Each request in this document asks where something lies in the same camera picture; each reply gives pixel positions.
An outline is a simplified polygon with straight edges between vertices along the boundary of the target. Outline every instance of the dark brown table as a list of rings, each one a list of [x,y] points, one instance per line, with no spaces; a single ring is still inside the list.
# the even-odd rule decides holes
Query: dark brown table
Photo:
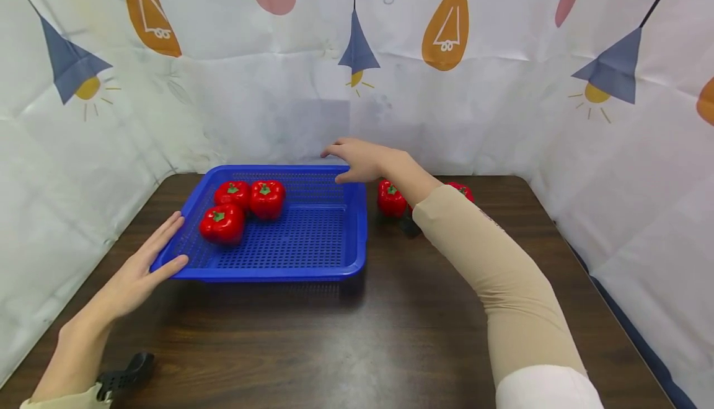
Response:
[[[58,330],[171,212],[200,175],[166,180],[0,390],[0,408],[32,393]],[[526,182],[450,178],[535,259],[563,306],[607,409],[671,409],[638,352]],[[368,188],[366,290],[330,284],[169,281],[118,323],[104,370],[156,354],[150,382],[115,408],[493,408],[485,315],[426,239],[377,219]]]

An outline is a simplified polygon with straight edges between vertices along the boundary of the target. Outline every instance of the black object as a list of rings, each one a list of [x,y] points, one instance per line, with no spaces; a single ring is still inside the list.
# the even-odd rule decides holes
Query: black object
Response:
[[[399,219],[399,229],[404,232],[404,235],[407,236],[408,239],[414,239],[421,234],[421,228],[414,222],[412,218],[412,211],[408,206],[404,210],[402,217]]]
[[[99,389],[97,400],[113,399],[118,391],[125,390],[148,379],[153,370],[154,354],[147,352],[136,353],[125,370],[104,372],[99,375],[97,382],[102,384],[102,388]]]

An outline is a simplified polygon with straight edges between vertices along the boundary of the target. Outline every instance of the blue lamp shade drawing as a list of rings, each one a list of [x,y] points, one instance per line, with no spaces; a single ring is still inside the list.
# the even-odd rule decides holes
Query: blue lamp shade drawing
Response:
[[[601,103],[614,96],[635,103],[635,70],[641,38],[642,29],[635,29],[573,75],[588,82],[584,91],[588,100]]]
[[[352,10],[352,32],[350,42],[347,44],[347,49],[342,55],[342,59],[338,65],[344,65],[352,68],[352,79],[346,85],[356,87],[358,84],[366,85],[370,88],[374,86],[362,81],[362,76],[367,68],[380,68],[377,58],[374,56],[372,49],[367,43],[367,38],[362,32],[362,25],[359,23],[357,10]]]
[[[94,98],[102,86],[97,75],[112,65],[62,37],[42,16],[40,20],[62,104],[74,95],[84,100]]]

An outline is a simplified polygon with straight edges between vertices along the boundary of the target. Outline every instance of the hand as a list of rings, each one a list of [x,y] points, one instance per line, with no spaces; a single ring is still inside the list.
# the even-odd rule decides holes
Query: hand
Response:
[[[349,171],[337,175],[335,183],[366,183],[385,176],[385,165],[404,154],[396,149],[368,143],[357,138],[339,138],[325,147],[320,157],[334,155],[350,165]]]
[[[153,273],[149,272],[156,255],[169,243],[171,237],[183,225],[180,212],[174,212],[144,242],[121,268],[94,295],[78,316],[86,315],[93,322],[111,324],[114,320],[137,309],[151,295],[159,283],[178,273],[188,263],[188,256],[179,255]]]

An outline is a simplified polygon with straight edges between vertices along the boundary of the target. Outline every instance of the fabric backdrop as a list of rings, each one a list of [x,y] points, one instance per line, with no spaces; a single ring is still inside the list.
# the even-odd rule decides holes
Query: fabric backdrop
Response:
[[[168,175],[349,134],[526,178],[714,408],[712,1],[0,0],[0,382]]]

